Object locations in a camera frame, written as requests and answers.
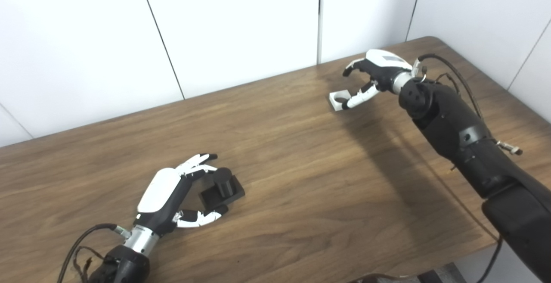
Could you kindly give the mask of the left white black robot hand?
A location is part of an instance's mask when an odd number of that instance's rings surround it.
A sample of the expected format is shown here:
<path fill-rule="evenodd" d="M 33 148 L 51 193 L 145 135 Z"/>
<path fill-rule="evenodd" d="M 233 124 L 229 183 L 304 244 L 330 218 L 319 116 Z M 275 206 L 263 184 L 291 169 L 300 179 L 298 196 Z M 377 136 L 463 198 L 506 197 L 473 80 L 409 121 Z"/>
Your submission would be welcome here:
<path fill-rule="evenodd" d="M 204 226 L 225 215 L 229 210 L 226 205 L 209 211 L 180 209 L 193 183 L 217 170 L 205 163 L 217 157 L 216 154 L 196 154 L 175 168 L 159 170 L 140 199 L 133 224 L 162 238 L 176 228 Z"/>

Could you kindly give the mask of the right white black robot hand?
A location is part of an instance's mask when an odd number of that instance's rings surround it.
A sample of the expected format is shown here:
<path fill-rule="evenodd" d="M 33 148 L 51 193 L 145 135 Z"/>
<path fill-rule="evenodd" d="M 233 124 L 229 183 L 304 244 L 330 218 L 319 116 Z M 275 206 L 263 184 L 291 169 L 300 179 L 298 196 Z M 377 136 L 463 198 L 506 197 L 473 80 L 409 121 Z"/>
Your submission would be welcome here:
<path fill-rule="evenodd" d="M 364 58 L 351 61 L 345 67 L 343 76 L 348 77 L 354 70 L 370 75 L 370 81 L 341 104 L 343 110 L 354 108 L 374 98 L 379 92 L 390 91 L 398 95 L 403 85 L 416 76 L 418 63 L 411 65 L 392 52 L 370 49 Z"/>

